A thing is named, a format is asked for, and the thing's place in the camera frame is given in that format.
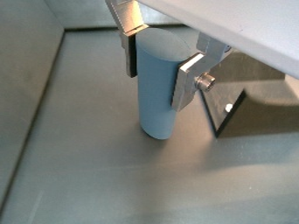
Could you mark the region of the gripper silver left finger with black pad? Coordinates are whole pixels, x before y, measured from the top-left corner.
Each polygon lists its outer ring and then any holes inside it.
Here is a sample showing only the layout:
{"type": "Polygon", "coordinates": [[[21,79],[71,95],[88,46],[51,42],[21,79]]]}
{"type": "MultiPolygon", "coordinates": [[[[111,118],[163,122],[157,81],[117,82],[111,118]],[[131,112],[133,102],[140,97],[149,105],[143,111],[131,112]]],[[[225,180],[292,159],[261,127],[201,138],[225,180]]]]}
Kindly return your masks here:
{"type": "Polygon", "coordinates": [[[125,50],[125,72],[133,78],[136,71],[136,34],[148,25],[144,23],[136,0],[105,0],[107,7],[120,32],[121,47],[125,50]]]}

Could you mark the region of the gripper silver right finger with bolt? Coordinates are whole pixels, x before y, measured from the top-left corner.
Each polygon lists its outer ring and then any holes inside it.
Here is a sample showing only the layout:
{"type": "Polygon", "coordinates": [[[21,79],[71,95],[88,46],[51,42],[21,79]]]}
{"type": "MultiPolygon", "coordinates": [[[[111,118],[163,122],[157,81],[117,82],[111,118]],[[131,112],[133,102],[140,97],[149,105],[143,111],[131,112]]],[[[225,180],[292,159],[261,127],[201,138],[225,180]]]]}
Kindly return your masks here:
{"type": "Polygon", "coordinates": [[[231,54],[232,48],[203,32],[199,33],[197,52],[179,65],[172,93],[172,109],[179,112],[192,102],[197,90],[208,92],[215,85],[209,70],[231,54]]]}

